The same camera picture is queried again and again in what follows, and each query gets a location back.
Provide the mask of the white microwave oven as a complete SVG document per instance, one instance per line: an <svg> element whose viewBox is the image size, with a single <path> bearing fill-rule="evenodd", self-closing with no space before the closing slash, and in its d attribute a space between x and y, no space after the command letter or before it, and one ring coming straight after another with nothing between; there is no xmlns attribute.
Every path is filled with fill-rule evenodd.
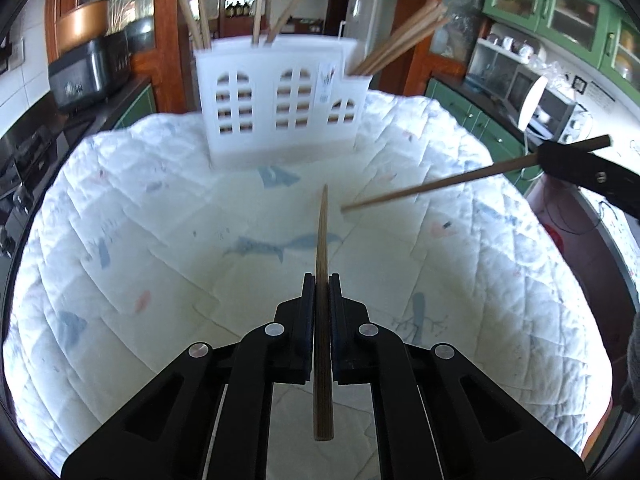
<svg viewBox="0 0 640 480"><path fill-rule="evenodd" d="M526 65L515 69L503 103L514 125L529 136L561 143L587 136L585 107L552 88L546 76Z"/></svg>

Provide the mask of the green upper cabinets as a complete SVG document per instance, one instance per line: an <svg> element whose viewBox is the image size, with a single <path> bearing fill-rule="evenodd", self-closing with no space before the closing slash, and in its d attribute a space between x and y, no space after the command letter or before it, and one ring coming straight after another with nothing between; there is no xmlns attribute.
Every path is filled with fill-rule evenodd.
<svg viewBox="0 0 640 480"><path fill-rule="evenodd" d="M567 50L625 92L639 90L639 29L614 0L485 0L484 12Z"/></svg>

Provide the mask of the white quilted table cloth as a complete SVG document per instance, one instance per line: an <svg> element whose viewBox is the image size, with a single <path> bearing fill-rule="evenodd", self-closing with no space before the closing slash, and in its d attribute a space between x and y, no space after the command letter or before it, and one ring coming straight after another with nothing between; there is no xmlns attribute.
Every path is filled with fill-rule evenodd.
<svg viewBox="0 0 640 480"><path fill-rule="evenodd" d="M343 214L362 198L487 166L437 102L371 92L356 146L242 171L209 161L198 114L90 136L41 203L18 265L4 376L17 426L54 471L192 342L270 321L314 268L370 319L424 348L452 344L572 450L610 403L588 302L504 177Z"/></svg>

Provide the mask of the white refrigerator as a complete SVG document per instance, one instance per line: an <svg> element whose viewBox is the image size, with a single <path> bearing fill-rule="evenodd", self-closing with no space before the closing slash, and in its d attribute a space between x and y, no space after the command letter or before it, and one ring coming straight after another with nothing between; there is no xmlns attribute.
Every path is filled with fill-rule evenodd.
<svg viewBox="0 0 640 480"><path fill-rule="evenodd" d="M364 55L370 53L380 24L383 0L348 0L338 36L357 40Z"/></svg>

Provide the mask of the white plastic utensil holder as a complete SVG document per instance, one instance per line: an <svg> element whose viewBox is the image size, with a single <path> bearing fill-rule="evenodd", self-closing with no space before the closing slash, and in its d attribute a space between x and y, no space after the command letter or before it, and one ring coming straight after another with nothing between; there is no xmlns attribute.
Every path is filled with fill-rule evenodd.
<svg viewBox="0 0 640 480"><path fill-rule="evenodd" d="M355 39L224 38L195 53L209 158L240 169L342 156L352 150L370 77Z"/></svg>

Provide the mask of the black gas stove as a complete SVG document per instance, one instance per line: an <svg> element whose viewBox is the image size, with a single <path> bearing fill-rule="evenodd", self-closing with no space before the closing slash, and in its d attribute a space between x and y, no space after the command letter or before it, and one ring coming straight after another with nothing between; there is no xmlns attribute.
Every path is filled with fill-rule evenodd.
<svg viewBox="0 0 640 480"><path fill-rule="evenodd" d="M38 127L28 136L1 139L1 257L15 254L18 240L35 208L38 186L58 161L58 141L67 148L63 130Z"/></svg>

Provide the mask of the black rice cooker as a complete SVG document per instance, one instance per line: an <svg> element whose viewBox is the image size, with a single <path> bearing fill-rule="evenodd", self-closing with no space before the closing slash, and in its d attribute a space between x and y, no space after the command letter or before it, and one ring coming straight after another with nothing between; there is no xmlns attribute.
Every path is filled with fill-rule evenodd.
<svg viewBox="0 0 640 480"><path fill-rule="evenodd" d="M62 114L103 101L130 77L130 53L124 32L96 37L62 54L48 68L50 90Z"/></svg>

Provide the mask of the copper inner pot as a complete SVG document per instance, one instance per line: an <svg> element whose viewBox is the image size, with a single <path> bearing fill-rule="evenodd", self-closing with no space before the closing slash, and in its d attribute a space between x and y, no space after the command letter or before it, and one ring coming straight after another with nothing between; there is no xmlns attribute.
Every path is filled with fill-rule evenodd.
<svg viewBox="0 0 640 480"><path fill-rule="evenodd" d="M104 36L110 29L110 0L94 0L76 6L55 23L56 54L77 48L86 42Z"/></svg>

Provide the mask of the white wall socket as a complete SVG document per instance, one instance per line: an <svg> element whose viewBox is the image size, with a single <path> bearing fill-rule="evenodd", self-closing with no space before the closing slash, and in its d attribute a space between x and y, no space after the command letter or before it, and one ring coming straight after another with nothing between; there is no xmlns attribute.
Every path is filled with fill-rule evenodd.
<svg viewBox="0 0 640 480"><path fill-rule="evenodd" d="M16 70L25 61L25 43L24 39L14 41L12 44L11 55L8 59L8 70Z"/></svg>

